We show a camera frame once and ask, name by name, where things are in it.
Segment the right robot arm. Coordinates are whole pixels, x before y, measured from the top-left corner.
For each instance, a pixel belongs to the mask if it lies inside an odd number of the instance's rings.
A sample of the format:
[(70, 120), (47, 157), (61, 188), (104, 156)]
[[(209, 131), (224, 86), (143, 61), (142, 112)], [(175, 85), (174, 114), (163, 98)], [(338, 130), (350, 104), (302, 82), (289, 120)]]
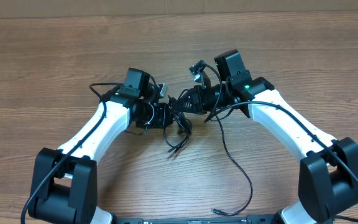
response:
[(358, 144), (336, 139), (296, 112), (265, 78), (252, 78), (240, 53), (230, 50), (214, 59), (212, 71), (219, 83), (212, 85), (207, 63), (189, 69), (195, 86), (181, 96), (175, 109), (221, 119), (222, 112), (241, 110), (267, 128), (300, 166), (298, 201), (263, 223), (332, 223), (343, 211), (358, 204)]

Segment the black cable silver plug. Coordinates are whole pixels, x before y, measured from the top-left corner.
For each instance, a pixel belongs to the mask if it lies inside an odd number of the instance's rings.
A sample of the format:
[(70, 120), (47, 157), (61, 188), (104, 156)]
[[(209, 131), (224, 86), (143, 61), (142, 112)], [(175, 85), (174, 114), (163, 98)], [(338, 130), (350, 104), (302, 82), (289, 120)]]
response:
[(226, 144), (226, 137), (225, 137), (225, 132), (224, 132), (224, 128), (223, 128), (223, 124), (221, 122), (221, 118), (219, 118), (218, 116), (216, 116), (216, 121), (218, 122), (219, 124), (219, 128), (221, 130), (221, 136), (222, 136), (222, 141), (223, 141), (223, 147), (224, 147), (224, 150), (226, 152), (226, 155), (228, 156), (228, 158), (231, 160), (231, 162), (242, 172), (242, 174), (244, 175), (244, 177), (246, 178), (246, 180), (248, 181), (249, 183), (249, 187), (250, 187), (250, 194), (249, 194), (249, 197), (248, 199), (246, 200), (245, 204), (239, 208), (238, 210), (236, 210), (235, 212), (224, 212), (220, 209), (217, 209), (217, 208), (213, 208), (211, 211), (214, 213), (214, 214), (217, 214), (217, 215), (222, 215), (222, 216), (225, 216), (225, 217), (233, 217), (233, 216), (236, 216), (238, 214), (240, 214), (242, 211), (244, 211), (248, 206), (249, 204), (251, 203), (252, 201), (252, 198), (253, 198), (253, 195), (254, 195), (254, 188), (253, 188), (253, 183), (250, 179), (250, 177), (248, 176), (247, 172), (236, 162), (236, 160), (231, 156), (231, 153), (229, 152), (228, 148), (227, 148), (227, 144)]

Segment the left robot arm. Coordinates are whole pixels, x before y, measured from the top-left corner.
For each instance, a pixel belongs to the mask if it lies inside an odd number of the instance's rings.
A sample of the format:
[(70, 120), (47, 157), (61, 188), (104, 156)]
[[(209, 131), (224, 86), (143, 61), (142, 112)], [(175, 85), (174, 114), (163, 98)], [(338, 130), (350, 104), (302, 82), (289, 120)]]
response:
[(131, 123), (144, 129), (164, 128), (172, 120), (168, 105), (161, 102), (167, 86), (149, 73), (129, 68), (122, 83), (110, 85), (106, 93), (95, 93), (97, 110), (69, 141), (37, 154), (21, 223), (26, 216), (49, 223), (117, 223), (113, 213), (98, 207), (100, 160)]

